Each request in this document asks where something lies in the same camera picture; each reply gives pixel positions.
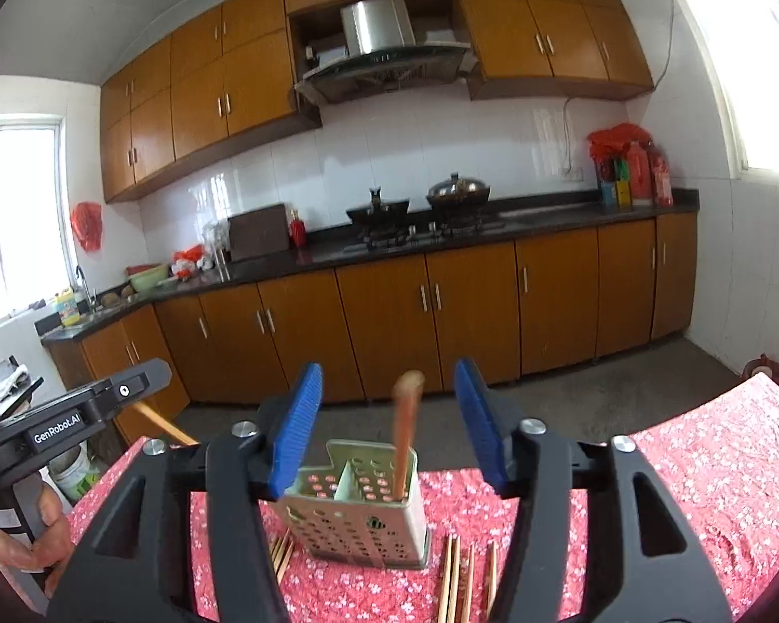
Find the steel range hood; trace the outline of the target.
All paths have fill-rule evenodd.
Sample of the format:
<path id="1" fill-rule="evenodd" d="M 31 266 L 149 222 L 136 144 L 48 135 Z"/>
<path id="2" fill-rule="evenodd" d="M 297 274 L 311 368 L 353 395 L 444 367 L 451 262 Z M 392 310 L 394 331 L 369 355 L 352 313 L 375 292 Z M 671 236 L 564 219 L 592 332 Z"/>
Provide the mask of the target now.
<path id="1" fill-rule="evenodd" d="M 477 66 L 454 0 L 357 0 L 289 24 L 295 91 L 318 107 L 451 85 Z"/>

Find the wooden chopstick under gripper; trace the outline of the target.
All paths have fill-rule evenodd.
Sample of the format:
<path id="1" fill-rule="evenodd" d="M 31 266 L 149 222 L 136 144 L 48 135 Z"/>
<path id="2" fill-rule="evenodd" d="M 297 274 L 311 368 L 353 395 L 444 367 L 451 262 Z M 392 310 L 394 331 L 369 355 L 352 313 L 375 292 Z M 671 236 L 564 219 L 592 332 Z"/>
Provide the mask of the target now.
<path id="1" fill-rule="evenodd" d="M 441 556 L 441 584 L 439 605 L 437 605 L 437 623 L 453 623 L 455 608 L 459 596 L 461 548 L 460 537 L 449 534 L 446 537 L 445 551 Z"/>

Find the white perforated utensil holder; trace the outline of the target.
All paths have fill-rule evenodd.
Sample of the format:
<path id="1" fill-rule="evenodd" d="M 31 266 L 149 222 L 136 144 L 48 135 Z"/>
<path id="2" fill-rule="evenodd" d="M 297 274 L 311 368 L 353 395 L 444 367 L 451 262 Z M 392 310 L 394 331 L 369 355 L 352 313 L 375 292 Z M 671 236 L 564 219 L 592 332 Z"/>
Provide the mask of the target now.
<path id="1" fill-rule="evenodd" d="M 395 447 L 332 439 L 329 462 L 298 471 L 274 505 L 316 558 L 382 570 L 423 570 L 431 555 L 418 478 L 418 453 L 408 454 L 405 496 L 394 496 Z"/>

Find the upper wooden cabinets left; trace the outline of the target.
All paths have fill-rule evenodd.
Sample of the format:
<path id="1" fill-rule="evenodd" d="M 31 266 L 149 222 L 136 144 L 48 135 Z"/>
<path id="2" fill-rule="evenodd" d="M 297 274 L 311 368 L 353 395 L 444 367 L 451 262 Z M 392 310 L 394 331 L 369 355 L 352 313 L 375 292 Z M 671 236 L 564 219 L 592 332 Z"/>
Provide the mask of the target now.
<path id="1" fill-rule="evenodd" d="M 292 23 L 344 2 L 226 0 L 122 66 L 101 87 L 105 200 L 138 200 L 233 152 L 318 127 L 294 90 Z"/>

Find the black wok with lid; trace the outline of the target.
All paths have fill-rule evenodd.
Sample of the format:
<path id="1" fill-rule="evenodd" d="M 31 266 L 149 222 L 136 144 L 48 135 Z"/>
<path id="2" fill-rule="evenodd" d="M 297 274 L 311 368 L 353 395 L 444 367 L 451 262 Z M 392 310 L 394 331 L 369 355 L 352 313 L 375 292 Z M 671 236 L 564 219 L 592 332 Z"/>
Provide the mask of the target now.
<path id="1" fill-rule="evenodd" d="M 490 194 L 487 183 L 454 172 L 447 180 L 429 188 L 426 200 L 431 209 L 441 215 L 473 214 L 487 204 Z"/>

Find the upper wooden cabinets right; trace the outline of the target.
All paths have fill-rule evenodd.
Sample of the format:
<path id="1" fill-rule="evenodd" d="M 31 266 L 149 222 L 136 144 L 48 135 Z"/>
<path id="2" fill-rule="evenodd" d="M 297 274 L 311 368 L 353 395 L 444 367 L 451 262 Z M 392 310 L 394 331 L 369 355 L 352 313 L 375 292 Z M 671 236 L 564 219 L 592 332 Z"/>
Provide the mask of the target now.
<path id="1" fill-rule="evenodd" d="M 454 0 L 454 21 L 477 58 L 471 99 L 625 101 L 654 89 L 621 0 Z"/>

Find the red floral tablecloth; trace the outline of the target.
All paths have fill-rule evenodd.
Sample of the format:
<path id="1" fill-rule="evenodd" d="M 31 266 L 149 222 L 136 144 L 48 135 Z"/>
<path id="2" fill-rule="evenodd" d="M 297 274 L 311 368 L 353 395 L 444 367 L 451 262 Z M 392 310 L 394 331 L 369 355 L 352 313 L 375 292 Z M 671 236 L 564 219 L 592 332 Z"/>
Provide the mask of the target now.
<path id="1" fill-rule="evenodd" d="M 515 502 L 495 621 L 558 621 L 571 495 L 588 500 L 583 621 L 728 621 L 733 612 L 698 534 L 630 437 L 577 442 L 544 429 L 485 384 L 471 360 L 455 395 L 484 480 Z M 196 621 L 191 498 L 205 498 L 223 621 L 287 621 L 261 508 L 297 479 L 324 372 L 307 364 L 250 422 L 186 447 L 148 442 L 85 530 L 53 621 Z"/>

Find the black pan on stove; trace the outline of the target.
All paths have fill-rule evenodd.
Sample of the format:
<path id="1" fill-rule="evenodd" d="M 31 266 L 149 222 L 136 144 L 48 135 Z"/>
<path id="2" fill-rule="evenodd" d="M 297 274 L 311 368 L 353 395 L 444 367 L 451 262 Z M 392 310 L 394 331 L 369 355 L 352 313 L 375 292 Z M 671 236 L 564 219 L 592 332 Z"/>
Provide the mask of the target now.
<path id="1" fill-rule="evenodd" d="M 369 234 L 396 231 L 404 225 L 409 210 L 408 200 L 385 201 L 381 188 L 370 190 L 370 202 L 365 206 L 349 208 L 348 219 Z"/>

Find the black kitchen countertop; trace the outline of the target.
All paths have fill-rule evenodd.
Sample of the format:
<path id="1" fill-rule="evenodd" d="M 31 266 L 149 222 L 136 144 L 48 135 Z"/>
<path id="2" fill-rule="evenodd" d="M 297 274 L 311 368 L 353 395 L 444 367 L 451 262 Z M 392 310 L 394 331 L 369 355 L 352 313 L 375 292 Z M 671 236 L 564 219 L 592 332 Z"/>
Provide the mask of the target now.
<path id="1" fill-rule="evenodd" d="M 147 304 L 184 295 L 201 294 L 240 284 L 256 284 L 325 268 L 395 259 L 408 254 L 471 248 L 569 229 L 652 220 L 671 212 L 696 212 L 700 209 L 700 193 L 693 188 L 676 188 L 674 204 L 670 207 L 633 207 L 626 210 L 604 207 L 597 190 L 538 194 L 492 200 L 482 209 L 477 229 L 462 229 L 451 235 L 433 234 L 431 226 L 435 224 L 435 216 L 431 211 L 415 211 L 407 215 L 407 227 L 417 232 L 396 245 L 370 248 L 354 224 L 319 229 L 308 235 L 308 246 L 305 249 L 291 249 L 257 259 L 235 260 L 224 268 L 215 267 L 201 276 L 174 281 L 146 294 L 135 295 L 122 304 L 92 314 L 87 322 L 79 322 L 74 327 L 62 327 L 55 314 L 39 318 L 33 322 L 33 326 L 37 339 L 45 346 L 57 342 L 81 341 L 103 325 L 119 321 Z"/>

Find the yellow dish soap bottle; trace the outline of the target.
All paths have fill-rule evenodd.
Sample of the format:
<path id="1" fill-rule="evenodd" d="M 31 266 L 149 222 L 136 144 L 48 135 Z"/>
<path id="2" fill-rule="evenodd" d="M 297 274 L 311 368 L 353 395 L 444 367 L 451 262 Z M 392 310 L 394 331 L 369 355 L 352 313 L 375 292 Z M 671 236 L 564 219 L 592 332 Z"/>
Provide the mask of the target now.
<path id="1" fill-rule="evenodd" d="M 62 327 L 72 327 L 81 321 L 81 312 L 78 309 L 77 298 L 75 298 L 75 293 L 70 287 L 56 295 L 56 309 Z"/>

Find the red oil jugs group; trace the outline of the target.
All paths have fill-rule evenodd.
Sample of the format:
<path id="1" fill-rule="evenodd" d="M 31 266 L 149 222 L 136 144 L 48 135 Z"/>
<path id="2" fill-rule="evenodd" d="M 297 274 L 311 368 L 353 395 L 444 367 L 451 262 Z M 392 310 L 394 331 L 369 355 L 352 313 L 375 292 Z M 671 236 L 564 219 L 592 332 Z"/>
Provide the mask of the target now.
<path id="1" fill-rule="evenodd" d="M 674 206 L 670 166 L 649 131 L 622 123 L 591 132 L 587 142 L 605 206 Z"/>

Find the lower wooden kitchen cabinets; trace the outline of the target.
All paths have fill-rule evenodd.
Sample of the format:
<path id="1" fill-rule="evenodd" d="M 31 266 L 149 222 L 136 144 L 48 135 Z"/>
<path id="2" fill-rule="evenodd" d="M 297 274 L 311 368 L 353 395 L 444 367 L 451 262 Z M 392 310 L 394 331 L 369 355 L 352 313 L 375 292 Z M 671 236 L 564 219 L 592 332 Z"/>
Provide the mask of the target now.
<path id="1" fill-rule="evenodd" d="M 449 391 L 471 357 L 492 384 L 681 332 L 695 294 L 690 206 L 546 212 L 454 242 L 316 248 L 233 264 L 84 325 L 46 333 L 67 387 L 149 357 L 174 379 L 154 406 L 254 405 L 324 367 L 326 402 L 390 395 L 405 371 Z"/>

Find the dark cutting board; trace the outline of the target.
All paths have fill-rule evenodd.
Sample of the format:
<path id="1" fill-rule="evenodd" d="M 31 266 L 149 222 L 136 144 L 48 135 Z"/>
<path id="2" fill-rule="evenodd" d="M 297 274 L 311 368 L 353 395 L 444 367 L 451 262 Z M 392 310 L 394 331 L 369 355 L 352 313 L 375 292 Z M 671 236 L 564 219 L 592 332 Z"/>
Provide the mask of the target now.
<path id="1" fill-rule="evenodd" d="M 289 249 L 287 207 L 284 204 L 231 216 L 227 227 L 233 262 L 264 258 Z"/>

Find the red bottle on counter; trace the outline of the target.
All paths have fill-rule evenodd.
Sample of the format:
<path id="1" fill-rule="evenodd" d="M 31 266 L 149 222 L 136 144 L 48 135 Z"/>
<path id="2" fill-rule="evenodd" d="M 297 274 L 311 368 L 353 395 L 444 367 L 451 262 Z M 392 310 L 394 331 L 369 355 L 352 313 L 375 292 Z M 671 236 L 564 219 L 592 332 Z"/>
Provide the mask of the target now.
<path id="1" fill-rule="evenodd" d="M 308 245 L 308 234 L 306 233 L 305 222 L 299 216 L 296 208 L 289 210 L 289 236 L 297 249 L 304 249 Z"/>

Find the red plastic bag hanging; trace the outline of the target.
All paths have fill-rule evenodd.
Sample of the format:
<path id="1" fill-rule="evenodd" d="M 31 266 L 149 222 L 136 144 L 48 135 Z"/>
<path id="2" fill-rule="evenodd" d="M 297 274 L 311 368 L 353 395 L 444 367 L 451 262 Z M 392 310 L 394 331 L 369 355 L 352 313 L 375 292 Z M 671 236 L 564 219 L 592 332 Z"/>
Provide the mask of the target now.
<path id="1" fill-rule="evenodd" d="M 98 202 L 81 201 L 70 211 L 74 239 L 85 253 L 95 253 L 102 245 L 102 207 Z"/>

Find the green bowl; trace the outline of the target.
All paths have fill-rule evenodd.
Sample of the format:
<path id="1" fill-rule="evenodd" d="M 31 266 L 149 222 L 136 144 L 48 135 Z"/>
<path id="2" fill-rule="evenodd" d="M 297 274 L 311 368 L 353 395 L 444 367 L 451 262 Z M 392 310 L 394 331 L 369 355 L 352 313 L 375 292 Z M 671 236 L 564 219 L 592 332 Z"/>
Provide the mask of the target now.
<path id="1" fill-rule="evenodd" d="M 170 274 L 170 266 L 166 263 L 160 263 L 133 273 L 129 277 L 129 283 L 136 293 L 147 293 L 166 280 L 168 274 Z"/>

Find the wooden chopstick left pile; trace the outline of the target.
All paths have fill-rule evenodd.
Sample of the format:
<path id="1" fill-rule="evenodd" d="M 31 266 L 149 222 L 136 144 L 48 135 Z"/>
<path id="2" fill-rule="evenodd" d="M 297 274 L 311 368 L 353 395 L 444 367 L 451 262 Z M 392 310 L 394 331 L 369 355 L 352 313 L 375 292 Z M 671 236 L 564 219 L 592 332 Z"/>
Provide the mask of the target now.
<path id="1" fill-rule="evenodd" d="M 291 536 L 289 530 L 285 530 L 283 534 L 280 534 L 274 539 L 273 545 L 270 547 L 271 565 L 273 566 L 275 581 L 279 584 L 283 582 L 285 571 L 287 571 L 289 560 L 291 560 L 292 552 L 294 551 L 294 538 Z"/>

